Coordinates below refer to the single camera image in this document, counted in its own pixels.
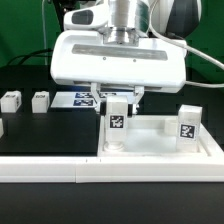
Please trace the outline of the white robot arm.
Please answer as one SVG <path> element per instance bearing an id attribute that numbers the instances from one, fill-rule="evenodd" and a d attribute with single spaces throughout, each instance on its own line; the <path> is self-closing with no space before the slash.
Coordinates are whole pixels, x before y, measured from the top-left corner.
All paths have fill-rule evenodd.
<path id="1" fill-rule="evenodd" d="M 186 80 L 184 49 L 199 24 L 200 0 L 97 0 L 67 12 L 56 40 L 51 76 L 59 85 L 85 85 L 102 109 L 101 87 L 131 89 L 137 112 L 146 91 L 176 93 Z"/>

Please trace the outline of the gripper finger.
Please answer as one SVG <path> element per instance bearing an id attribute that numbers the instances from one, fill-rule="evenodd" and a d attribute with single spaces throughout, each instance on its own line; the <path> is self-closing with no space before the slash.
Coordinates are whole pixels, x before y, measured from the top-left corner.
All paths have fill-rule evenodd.
<path id="1" fill-rule="evenodd" d="M 128 105 L 128 116 L 132 117 L 138 113 L 139 102 L 144 96 L 145 89 L 143 86 L 135 86 L 133 91 L 133 101 Z"/>
<path id="2" fill-rule="evenodd" d="M 95 110 L 100 115 L 106 114 L 106 100 L 100 97 L 101 85 L 99 83 L 91 84 L 91 94 L 96 101 Z"/>

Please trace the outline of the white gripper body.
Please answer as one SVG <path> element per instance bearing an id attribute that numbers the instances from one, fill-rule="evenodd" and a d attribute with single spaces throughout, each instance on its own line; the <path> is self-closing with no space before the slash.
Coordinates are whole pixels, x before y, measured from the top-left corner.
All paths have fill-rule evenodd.
<path id="1" fill-rule="evenodd" d="M 64 16 L 51 76 L 60 85 L 99 83 L 178 92 L 186 80 L 186 52 L 147 36 L 149 10 L 86 8 Z"/>

